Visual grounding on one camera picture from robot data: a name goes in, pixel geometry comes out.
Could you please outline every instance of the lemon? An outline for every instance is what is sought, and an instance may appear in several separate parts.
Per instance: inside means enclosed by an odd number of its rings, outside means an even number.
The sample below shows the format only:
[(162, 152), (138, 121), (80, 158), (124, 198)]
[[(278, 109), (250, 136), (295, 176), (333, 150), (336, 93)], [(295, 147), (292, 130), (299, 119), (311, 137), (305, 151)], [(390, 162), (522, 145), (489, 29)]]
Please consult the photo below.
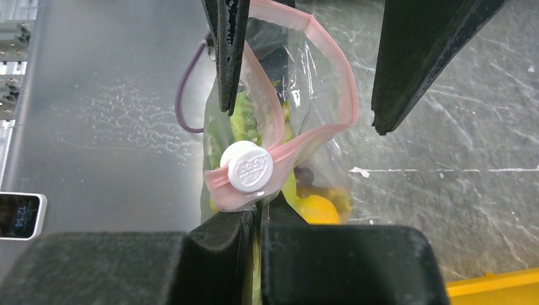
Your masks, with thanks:
[(322, 196), (310, 195), (300, 199), (294, 209), (309, 224), (341, 224), (333, 203)]

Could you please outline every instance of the marble floor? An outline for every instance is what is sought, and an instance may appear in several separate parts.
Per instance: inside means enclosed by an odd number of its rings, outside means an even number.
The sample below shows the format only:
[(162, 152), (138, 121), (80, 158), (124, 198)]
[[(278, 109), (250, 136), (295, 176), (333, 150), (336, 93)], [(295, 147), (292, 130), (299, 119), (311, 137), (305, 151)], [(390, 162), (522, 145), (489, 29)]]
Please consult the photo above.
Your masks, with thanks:
[(351, 62), (353, 223), (405, 224), (447, 281), (539, 266), (539, 2), (509, 1), (386, 137), (371, 123), (384, 2), (303, 1)]

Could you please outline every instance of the white round button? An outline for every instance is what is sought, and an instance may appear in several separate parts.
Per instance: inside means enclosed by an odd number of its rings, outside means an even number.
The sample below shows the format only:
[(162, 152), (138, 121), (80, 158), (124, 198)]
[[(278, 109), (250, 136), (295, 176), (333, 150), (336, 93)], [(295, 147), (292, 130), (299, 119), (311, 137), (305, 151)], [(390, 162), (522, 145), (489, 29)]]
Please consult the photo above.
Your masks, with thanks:
[(273, 158), (259, 146), (240, 144), (228, 162), (228, 179), (232, 186), (245, 193), (258, 191), (273, 173)]
[(238, 141), (238, 142), (232, 143), (232, 145), (230, 145), (224, 150), (221, 156), (221, 160), (219, 162), (219, 166), (225, 167), (230, 161), (230, 159), (232, 158), (232, 156), (241, 154), (244, 150), (249, 149), (249, 147), (258, 147), (258, 146), (251, 141)]

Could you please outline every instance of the plastic bag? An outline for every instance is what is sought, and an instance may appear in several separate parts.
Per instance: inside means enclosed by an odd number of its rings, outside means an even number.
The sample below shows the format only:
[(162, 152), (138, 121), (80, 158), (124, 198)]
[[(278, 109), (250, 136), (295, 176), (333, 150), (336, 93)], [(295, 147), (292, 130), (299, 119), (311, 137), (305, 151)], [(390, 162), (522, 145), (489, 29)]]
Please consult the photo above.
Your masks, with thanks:
[(351, 196), (333, 137), (358, 120), (350, 65), (311, 15), (268, 0), (251, 0), (249, 14), (287, 33), (288, 58), (278, 67), (285, 76), (272, 82), (245, 44), (232, 117), (220, 113), (215, 92), (208, 99), (205, 191), (225, 212), (283, 191), (309, 223), (346, 222)]

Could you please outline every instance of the metal table surface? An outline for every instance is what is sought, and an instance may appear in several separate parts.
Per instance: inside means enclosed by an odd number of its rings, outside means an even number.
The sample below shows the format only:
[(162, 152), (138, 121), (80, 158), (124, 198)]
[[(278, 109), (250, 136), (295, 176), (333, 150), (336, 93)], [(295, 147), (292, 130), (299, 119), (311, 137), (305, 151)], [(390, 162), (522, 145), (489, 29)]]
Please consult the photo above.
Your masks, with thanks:
[[(43, 193), (43, 234), (188, 231), (201, 222), (201, 136), (175, 91), (207, 22), (198, 1), (41, 0), (3, 191)], [(215, 78), (184, 98), (192, 125)], [(27, 242), (0, 242), (0, 280)]]
[[(510, 1), (399, 129), (380, 137), (370, 99), (383, 1), (300, 2), (357, 81), (362, 117), (339, 137), (352, 170), (351, 222), (422, 230), (449, 281), (539, 266), (539, 3)], [(44, 234), (188, 230), (207, 217), (201, 138), (172, 112), (206, 21), (198, 1), (177, 3), (40, 8), (2, 189), (49, 197)], [(213, 80), (203, 57), (185, 99), (192, 125), (202, 123)], [(24, 245), (0, 243), (0, 279)]]

